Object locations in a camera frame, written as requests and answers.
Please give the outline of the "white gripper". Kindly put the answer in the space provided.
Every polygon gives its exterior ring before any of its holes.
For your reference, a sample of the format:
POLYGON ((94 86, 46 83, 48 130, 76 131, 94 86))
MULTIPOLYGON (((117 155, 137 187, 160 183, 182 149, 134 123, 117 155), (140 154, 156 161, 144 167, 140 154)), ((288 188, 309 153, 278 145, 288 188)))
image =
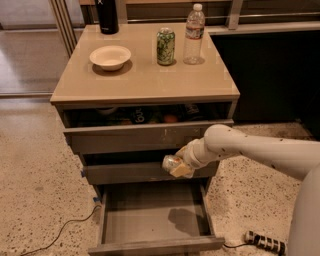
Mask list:
POLYGON ((195 139, 189 142, 186 146, 179 149, 175 155, 183 158, 184 162, 189 165, 184 163, 173 165, 169 173, 176 178, 191 178, 194 174, 193 169, 203 168, 214 161, 214 153, 207 148, 203 139, 195 139))

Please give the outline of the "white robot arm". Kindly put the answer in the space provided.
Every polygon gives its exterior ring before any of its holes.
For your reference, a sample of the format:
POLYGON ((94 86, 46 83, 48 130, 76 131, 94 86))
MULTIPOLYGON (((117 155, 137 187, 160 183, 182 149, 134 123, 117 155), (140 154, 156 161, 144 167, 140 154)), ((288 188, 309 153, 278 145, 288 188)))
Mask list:
POLYGON ((245 234, 245 241, 280 256, 320 256, 320 143, 317 141, 251 136, 226 125, 212 125, 202 138, 189 142, 163 159, 162 168, 174 177, 191 177, 214 161, 242 155, 302 182, 289 241, 284 244, 245 234))

